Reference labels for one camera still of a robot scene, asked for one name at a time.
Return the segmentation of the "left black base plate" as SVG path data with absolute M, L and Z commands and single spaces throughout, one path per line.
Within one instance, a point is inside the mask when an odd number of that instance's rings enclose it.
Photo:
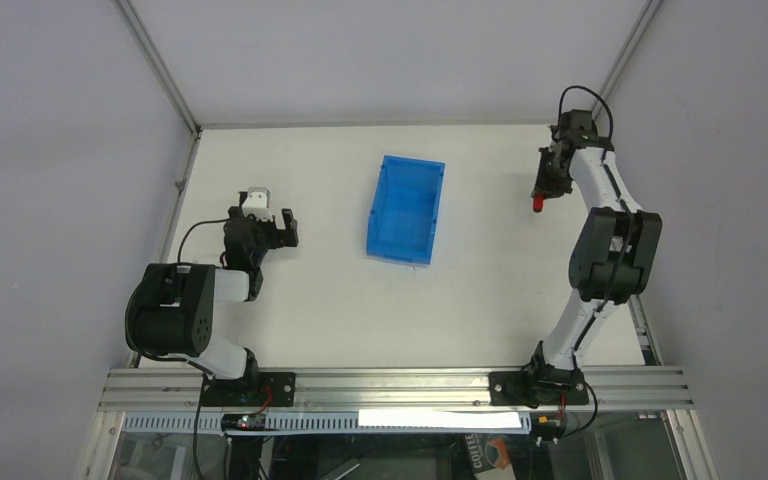
M 205 379 L 199 404 L 202 407 L 222 408 L 292 407 L 296 379 L 296 373 L 290 371 L 261 372 L 254 386 L 247 380 Z

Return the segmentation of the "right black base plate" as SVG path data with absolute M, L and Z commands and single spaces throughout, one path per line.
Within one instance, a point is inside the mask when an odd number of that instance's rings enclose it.
M 590 390 L 581 370 L 493 371 L 488 375 L 493 406 L 587 405 Z

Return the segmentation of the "red handled screwdriver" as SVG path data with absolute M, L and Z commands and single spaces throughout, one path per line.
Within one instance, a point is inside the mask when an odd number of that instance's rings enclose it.
M 541 213 L 544 209 L 545 196 L 542 194 L 535 194 L 532 197 L 532 210 L 535 213 Z

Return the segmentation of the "aluminium mounting rail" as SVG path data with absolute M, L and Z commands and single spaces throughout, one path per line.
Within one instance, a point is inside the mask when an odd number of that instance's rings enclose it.
M 264 368 L 260 380 L 269 386 L 272 412 L 355 412 L 366 409 L 432 409 L 464 412 L 514 410 L 526 405 L 511 396 L 509 378 L 517 368 Z M 554 412 L 644 412 L 691 410 L 694 402 L 678 367 L 595 366 L 584 370 L 594 395 L 588 403 L 576 395 L 565 402 L 543 402 L 539 410 Z M 185 412 L 195 409 L 212 391 L 199 371 L 184 368 L 113 369 L 107 376 L 101 412 Z

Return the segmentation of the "blue plastic bin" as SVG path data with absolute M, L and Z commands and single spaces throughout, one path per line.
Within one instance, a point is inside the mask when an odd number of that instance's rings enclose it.
M 368 216 L 367 255 L 431 263 L 444 175 L 442 162 L 383 157 Z

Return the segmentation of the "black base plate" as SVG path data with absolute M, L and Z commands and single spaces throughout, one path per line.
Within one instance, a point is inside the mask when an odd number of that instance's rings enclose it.
M 202 407 L 222 408 L 292 407 L 296 379 L 296 373 L 290 371 L 261 372 L 254 386 L 247 380 L 205 379 L 199 404 Z
M 493 371 L 488 375 L 493 406 L 587 405 L 590 390 L 581 370 Z

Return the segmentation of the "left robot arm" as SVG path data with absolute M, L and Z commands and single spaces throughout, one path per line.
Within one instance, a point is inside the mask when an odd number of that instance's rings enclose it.
M 171 263 L 151 263 L 126 306 L 125 339 L 140 356 L 159 362 L 184 362 L 208 379 L 246 394 L 267 387 L 254 352 L 215 333 L 220 303 L 255 301 L 264 283 L 262 263 L 272 250 L 299 244 L 298 221 L 284 208 L 270 208 L 271 192 L 252 187 L 217 220 L 223 250 L 216 264 L 187 262 L 178 252 Z

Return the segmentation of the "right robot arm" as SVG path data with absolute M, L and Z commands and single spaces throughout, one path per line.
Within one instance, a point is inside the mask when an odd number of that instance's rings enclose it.
M 576 390 L 580 364 L 607 318 L 649 281 L 663 220 L 630 194 L 616 165 L 610 136 L 599 134 L 590 112 L 560 114 L 552 141 L 540 151 L 532 208 L 580 192 L 587 217 L 570 255 L 571 294 L 550 334 L 524 369 L 528 388 Z

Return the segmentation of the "coffee labelled box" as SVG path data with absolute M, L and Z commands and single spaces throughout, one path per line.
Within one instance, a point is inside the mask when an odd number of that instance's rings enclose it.
M 507 445 L 503 436 L 472 433 L 464 437 L 464 442 L 474 473 L 504 470 L 510 466 Z

